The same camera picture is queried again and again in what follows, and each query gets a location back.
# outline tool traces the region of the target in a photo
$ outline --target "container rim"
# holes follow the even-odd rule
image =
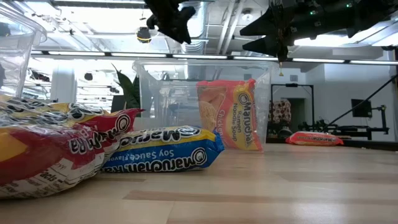
[[[44,27],[42,27],[40,24],[33,21],[32,19],[23,16],[19,12],[9,7],[6,7],[3,4],[0,4],[0,14],[8,18],[12,22],[21,24],[32,30],[32,32],[35,33],[33,45],[39,45],[41,42],[45,42],[47,40],[47,31],[44,29]]]
[[[235,66],[258,66],[277,67],[276,62],[270,61],[248,61],[248,60],[207,60],[207,59],[144,59],[136,60],[133,66],[140,65],[235,65]]]

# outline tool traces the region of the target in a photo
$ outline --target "monitor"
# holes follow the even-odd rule
[[[351,106],[354,108],[356,105],[360,104],[363,100],[351,99]],[[371,118],[372,117],[372,104],[370,101],[366,101],[361,104],[361,106],[353,110],[354,118]]]

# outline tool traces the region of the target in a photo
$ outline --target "green leaf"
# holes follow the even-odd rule
[[[113,65],[116,73],[118,74],[119,85],[123,89],[124,99],[126,100],[126,108],[140,108],[140,93],[139,93],[139,78],[136,77],[131,83],[129,77],[117,70]]]

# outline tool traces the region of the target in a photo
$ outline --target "ceiling light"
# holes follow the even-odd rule
[[[373,46],[384,47],[384,46],[396,46],[398,45],[398,33],[392,34],[379,42],[373,44]]]
[[[245,8],[242,10],[242,20],[243,21],[251,21],[253,19],[253,15],[251,14],[250,8]]]
[[[361,41],[367,39],[368,37],[372,36],[373,34],[379,32],[380,30],[386,28],[385,26],[379,26],[379,27],[372,27],[367,30],[358,32],[355,34],[352,38],[349,39],[350,44],[355,44],[355,43],[360,43]]]
[[[145,54],[145,53],[112,53],[115,57],[166,57],[166,54]]]
[[[194,58],[194,59],[227,59],[224,55],[188,55],[188,54],[177,54],[173,55],[173,58]]]
[[[344,60],[336,59],[314,59],[314,58],[293,58],[294,62],[315,62],[315,63],[343,63]]]
[[[54,1],[68,1],[68,2],[95,2],[95,3],[127,3],[127,4],[145,4],[140,0],[54,0]]]
[[[294,41],[294,45],[311,47],[338,47],[349,42],[347,36],[338,35],[318,35],[315,40],[304,38]]]
[[[367,61],[367,60],[352,60],[349,63],[357,65],[398,65],[398,62],[389,61]]]
[[[49,52],[50,55],[70,55],[70,56],[77,56],[77,55],[84,55],[84,56],[105,56],[104,52]]]
[[[263,60],[271,62],[278,61],[277,58],[272,58],[272,57],[244,57],[244,56],[234,56],[234,60]]]
[[[31,54],[43,54],[43,52],[39,51],[39,50],[33,50],[30,52]]]

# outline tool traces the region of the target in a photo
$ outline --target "blue ramen package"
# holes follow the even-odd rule
[[[191,126],[125,134],[105,172],[180,172],[206,168],[224,150],[218,133]]]

